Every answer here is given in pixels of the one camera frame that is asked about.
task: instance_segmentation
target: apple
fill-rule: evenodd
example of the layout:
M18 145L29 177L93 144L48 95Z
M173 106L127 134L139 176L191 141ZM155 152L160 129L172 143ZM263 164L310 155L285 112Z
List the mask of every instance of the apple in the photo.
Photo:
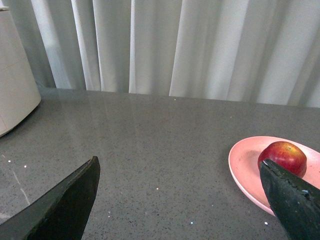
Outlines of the apple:
M307 157L300 148L287 141L276 141L264 149L258 158L258 168L260 163L270 159L276 164L287 169L291 173L302 178L307 171Z

